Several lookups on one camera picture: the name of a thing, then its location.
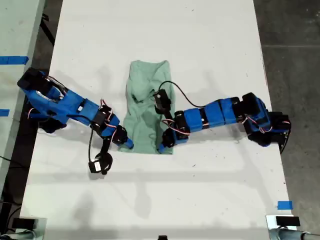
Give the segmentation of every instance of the wire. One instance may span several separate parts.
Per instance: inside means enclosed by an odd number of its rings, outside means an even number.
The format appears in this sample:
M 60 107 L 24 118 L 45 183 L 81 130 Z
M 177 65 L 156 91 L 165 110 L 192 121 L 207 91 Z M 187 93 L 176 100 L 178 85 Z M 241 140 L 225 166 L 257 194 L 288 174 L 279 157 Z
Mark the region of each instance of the wire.
M 184 134 L 184 135 L 190 135 L 191 133 L 190 132 L 185 132 L 185 131 L 180 131 L 179 129 L 176 129 L 176 128 L 174 128 L 174 127 L 172 127 L 171 126 L 171 124 L 173 123 L 173 122 L 171 122 L 170 124 L 168 124 L 167 122 L 165 122 L 167 119 L 164 119 L 164 120 L 162 120 L 161 122 L 163 122 L 165 125 L 167 125 L 170 129 L 172 129 L 173 131 L 176 131 L 176 132 L 178 132 L 178 133 L 180 133 L 180 134 Z
M 91 134 L 90 134 L 90 139 L 89 139 L 89 147 L 88 147 L 88 159 L 89 159 L 89 162 L 91 162 L 91 142 L 92 142 L 92 137 L 94 136 L 94 129 L 91 128 Z
M 15 163 L 15 164 L 19 165 L 19 166 L 20 166 L 21 168 L 23 168 L 23 169 L 29 169 L 27 166 L 24 166 L 24 165 L 22 165 L 20 162 L 17 162 L 17 161 L 15 161 L 15 160 L 8 159 L 8 158 L 6 158 L 6 157 L 4 157 L 4 156 L 0 156 L 0 158 L 6 160 L 6 161 L 8 161 L 8 162 Z
M 2 203 L 2 204 L 11 204 L 11 205 L 18 205 L 18 206 L 21 205 L 21 204 L 16 203 L 16 202 L 8 202 L 8 201 L 0 201 L 0 203 Z
M 14 211 L 10 214 L 10 216 L 8 217 L 8 220 L 7 220 L 7 222 L 6 222 L 6 227 L 5 227 L 5 233 L 7 233 L 7 232 L 8 232 L 10 219 L 11 219 L 11 218 L 12 218 L 12 216 L 13 216 L 16 212 L 18 212 L 20 209 L 21 209 L 21 206 L 20 206 L 20 207 L 18 207 L 16 210 L 14 210 Z
M 185 97 L 185 99 L 186 99 L 192 106 L 194 106 L 194 107 L 196 107 L 196 108 L 204 108 L 204 107 L 206 106 L 206 105 L 198 106 L 198 105 L 193 104 L 193 103 L 189 100 L 189 98 L 186 96 L 186 94 L 184 93 L 184 91 L 182 91 L 182 89 L 181 89 L 175 82 L 173 82 L 173 81 L 164 81 L 164 82 L 162 82 L 162 83 L 160 84 L 160 86 L 159 86 L 158 92 L 160 91 L 162 85 L 165 84 L 165 83 L 171 83 L 171 84 L 175 85 L 175 86 L 180 90 L 180 92 L 181 92 L 182 95 Z
M 270 132 L 270 131 L 273 129 L 273 127 L 271 126 L 271 127 L 269 128 L 269 130 L 264 130 L 262 127 L 260 127 L 260 126 L 258 125 L 258 123 L 257 123 L 255 120 L 253 120 L 253 119 L 252 119 L 251 117 L 249 117 L 248 115 L 245 115 L 245 119 L 244 119 L 244 121 L 242 122 L 242 124 L 244 124 L 247 119 L 249 119 L 251 122 L 253 122 L 253 123 L 259 128 L 259 131 L 260 131 L 262 134 L 268 133 L 268 132 Z
M 290 134 L 291 134 L 291 129 L 289 129 L 289 131 L 288 131 L 288 134 L 287 134 L 287 136 L 286 136 L 286 138 L 285 138 L 284 144 L 283 144 L 283 146 L 282 146 L 282 148 L 281 148 L 281 150 L 280 150 L 280 154 L 282 154 L 283 151 L 285 150 L 285 148 L 286 148 L 286 146 L 287 146 L 287 143 L 288 143 L 288 139 L 289 139 L 289 137 L 290 137 Z
M 33 108 L 31 108 L 31 109 L 29 110 L 27 119 L 29 119 L 30 113 L 31 113 L 31 111 L 32 111 L 33 109 L 35 109 L 35 108 L 33 107 Z

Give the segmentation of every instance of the black cable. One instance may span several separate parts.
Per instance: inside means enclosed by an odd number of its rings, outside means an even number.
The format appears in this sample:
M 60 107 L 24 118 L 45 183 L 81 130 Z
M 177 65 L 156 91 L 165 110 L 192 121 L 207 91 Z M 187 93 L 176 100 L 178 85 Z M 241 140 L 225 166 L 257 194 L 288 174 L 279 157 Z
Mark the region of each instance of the black cable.
M 15 163 L 15 164 L 19 165 L 22 169 L 29 169 L 27 166 L 23 166 L 20 162 L 17 162 L 17 161 L 15 161 L 15 160 L 8 159 L 8 158 L 6 158 L 6 157 L 4 157 L 4 156 L 0 156 L 0 158 L 6 160 L 6 161 L 8 161 L 8 162 Z
M 81 117 L 81 118 L 87 119 L 91 124 L 93 123 L 88 117 L 86 117 L 84 115 L 69 114 L 69 115 L 67 115 L 67 117 L 69 117 L 69 118 Z M 94 129 L 92 127 L 91 128 L 90 139 L 89 139 L 89 146 L 88 146 L 88 159 L 89 159 L 89 162 L 91 161 L 91 143 L 92 143 L 93 136 L 94 136 Z
M 16 203 L 16 202 L 0 201 L 0 203 L 2 203 L 2 204 L 11 204 L 11 205 L 18 205 L 18 206 L 21 206 L 21 204 Z
M 286 137 L 285 142 L 280 150 L 280 154 L 282 154 L 283 151 L 285 150 L 287 143 L 288 143 L 288 140 L 289 140 L 289 137 L 290 137 L 290 134 L 291 134 L 291 129 L 289 129 L 289 131 L 288 131 L 288 136 Z
M 196 108 L 204 108 L 204 107 L 206 106 L 206 105 L 198 106 L 198 105 L 193 104 L 193 103 L 189 100 L 189 98 L 186 96 L 186 94 L 184 93 L 184 91 L 182 91 L 182 89 L 181 89 L 175 82 L 173 82 L 173 81 L 164 81 L 164 82 L 162 82 L 162 83 L 160 84 L 160 86 L 159 86 L 158 92 L 160 91 L 160 88 L 162 87 L 162 85 L 165 84 L 165 83 L 171 83 L 171 84 L 175 85 L 175 86 L 180 90 L 180 92 L 181 92 L 182 95 L 185 97 L 185 99 L 186 99 L 192 106 L 194 106 L 194 107 L 196 107 Z
M 8 217 L 8 220 L 7 220 L 7 222 L 6 222 L 6 227 L 5 227 L 5 233 L 8 232 L 10 219 L 11 219 L 12 216 L 13 216 L 16 212 L 18 212 L 20 209 L 21 209 L 21 206 L 18 207 L 16 210 L 14 210 L 14 211 L 10 214 L 10 216 Z
M 90 140 L 89 140 L 89 147 L 88 147 L 88 159 L 89 159 L 89 162 L 91 161 L 91 142 L 92 142 L 92 137 L 94 135 L 94 129 L 92 128 L 91 129 L 91 134 L 90 134 Z

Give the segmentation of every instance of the red and white wire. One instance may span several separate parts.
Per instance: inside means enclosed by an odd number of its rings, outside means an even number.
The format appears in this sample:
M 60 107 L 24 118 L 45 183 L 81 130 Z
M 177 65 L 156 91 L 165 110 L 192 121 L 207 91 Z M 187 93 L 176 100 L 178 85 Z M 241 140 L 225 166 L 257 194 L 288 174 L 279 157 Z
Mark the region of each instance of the red and white wire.
M 29 110 L 27 119 L 29 119 L 30 113 L 31 113 L 31 111 L 32 111 L 33 109 L 35 109 L 35 108 L 33 107 L 33 108 L 31 108 L 31 109 Z
M 105 122 L 105 125 L 107 125 L 107 126 L 110 127 L 110 128 L 114 128 L 114 129 L 115 129 L 114 132 L 113 132 L 113 134 L 112 134 L 112 136 L 111 136 L 111 142 L 112 142 L 112 140 L 114 139 L 114 136 L 115 136 L 115 134 L 116 134 L 117 127 L 114 126 L 114 125 L 110 125 L 110 124 L 108 124 L 108 123 L 106 123 L 106 122 Z
M 258 125 L 258 123 L 253 120 L 251 117 L 249 117 L 248 115 L 245 116 L 245 120 L 242 122 L 242 124 L 245 123 L 245 121 L 249 119 L 251 122 L 253 122 L 254 124 Z M 269 130 L 264 130 L 262 127 L 259 126 L 259 131 L 263 134 L 270 132 L 273 129 L 273 127 L 271 126 Z
M 103 98 L 100 98 L 100 107 L 99 107 L 99 109 L 101 109 L 101 107 L 103 105 L 106 106 L 107 104 L 106 104 L 106 102 L 105 102 L 105 100 Z M 109 114 L 108 118 L 106 119 L 108 122 L 110 121 L 111 115 L 114 113 L 114 111 L 111 109 L 109 113 L 110 114 Z
M 172 126 L 170 126 L 172 123 L 174 123 L 175 121 L 171 120 L 171 119 L 163 119 L 161 120 L 161 122 L 163 122 L 165 125 L 167 125 L 170 129 L 172 129 L 173 131 L 176 131 L 180 134 L 184 134 L 184 135 L 190 135 L 190 132 L 185 132 L 185 131 L 180 131 L 179 129 L 176 129 Z

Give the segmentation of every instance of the folded cloth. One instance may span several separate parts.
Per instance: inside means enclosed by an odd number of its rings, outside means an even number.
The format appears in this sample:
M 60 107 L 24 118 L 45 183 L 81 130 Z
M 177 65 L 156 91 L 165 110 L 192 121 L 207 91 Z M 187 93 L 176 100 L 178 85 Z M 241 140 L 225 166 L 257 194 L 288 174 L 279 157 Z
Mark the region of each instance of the folded cloth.
M 168 61 L 151 63 L 137 60 L 131 63 L 126 84 L 128 112 L 123 125 L 134 147 L 133 149 L 120 147 L 120 151 L 158 154 L 157 148 L 162 142 L 162 134 L 168 127 L 161 122 L 164 116 L 156 113 L 154 94 L 164 81 L 171 81 Z M 173 115 L 175 93 L 172 84 L 165 83 L 161 89 L 165 89 L 171 99 L 171 114 Z M 172 149 L 166 150 L 165 153 L 172 154 Z

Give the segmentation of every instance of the black electronic component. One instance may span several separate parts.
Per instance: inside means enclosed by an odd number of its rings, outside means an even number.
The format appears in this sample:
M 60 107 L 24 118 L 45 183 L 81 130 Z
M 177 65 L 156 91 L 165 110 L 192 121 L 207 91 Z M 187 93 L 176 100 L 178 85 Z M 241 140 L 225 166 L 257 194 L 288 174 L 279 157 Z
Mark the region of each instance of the black electronic component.
M 170 113 L 171 100 L 164 89 L 160 89 L 155 95 L 155 111 L 157 114 L 163 114 L 167 119 L 172 119 Z
M 298 216 L 276 216 L 275 219 L 276 224 L 280 227 L 300 227 L 300 220 Z
M 187 124 L 184 111 L 176 111 L 174 113 L 174 122 L 175 122 L 174 126 L 178 130 L 180 130 L 183 133 L 190 133 L 190 128 L 189 128 L 189 126 Z M 187 139 L 188 135 L 183 134 L 183 133 L 176 132 L 176 138 L 178 140 Z
M 14 218 L 12 221 L 12 228 L 13 229 L 36 229 L 38 224 L 37 219 L 31 218 Z

